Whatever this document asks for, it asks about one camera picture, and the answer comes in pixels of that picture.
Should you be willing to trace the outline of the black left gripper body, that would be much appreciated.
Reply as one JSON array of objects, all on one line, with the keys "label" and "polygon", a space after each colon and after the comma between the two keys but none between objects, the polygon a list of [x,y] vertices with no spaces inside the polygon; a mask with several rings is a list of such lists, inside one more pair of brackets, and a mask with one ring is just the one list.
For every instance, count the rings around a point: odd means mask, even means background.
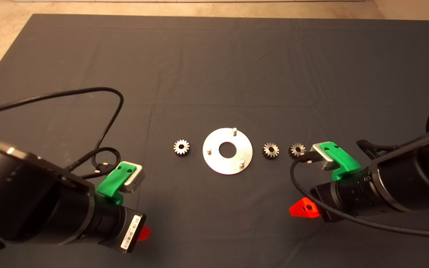
[{"label": "black left gripper body", "polygon": [[118,252],[131,253],[144,227],[147,216],[139,211],[121,208],[121,229],[115,237],[115,249]]}]

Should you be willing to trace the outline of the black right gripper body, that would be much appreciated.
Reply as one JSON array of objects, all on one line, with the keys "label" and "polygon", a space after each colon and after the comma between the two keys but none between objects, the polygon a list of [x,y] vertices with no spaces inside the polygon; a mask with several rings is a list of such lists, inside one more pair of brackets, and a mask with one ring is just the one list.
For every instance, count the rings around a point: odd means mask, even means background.
[{"label": "black right gripper body", "polygon": [[[315,185],[314,187],[311,187],[310,193],[317,200],[320,200],[329,207],[347,213],[344,205],[341,202],[341,199],[338,197],[337,194],[337,182],[328,182],[320,185]],[[344,220],[343,217],[329,212],[322,207],[318,206],[317,209],[319,210],[322,219],[326,223],[335,223]]]}]

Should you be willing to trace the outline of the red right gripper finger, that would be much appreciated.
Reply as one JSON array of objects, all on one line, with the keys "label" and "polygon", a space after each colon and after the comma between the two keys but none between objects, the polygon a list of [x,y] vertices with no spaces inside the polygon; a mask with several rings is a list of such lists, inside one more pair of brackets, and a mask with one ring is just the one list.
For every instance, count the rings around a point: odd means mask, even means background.
[{"label": "red right gripper finger", "polygon": [[289,213],[292,217],[317,218],[320,217],[320,212],[317,205],[308,197],[303,197],[295,204],[289,207]]}]

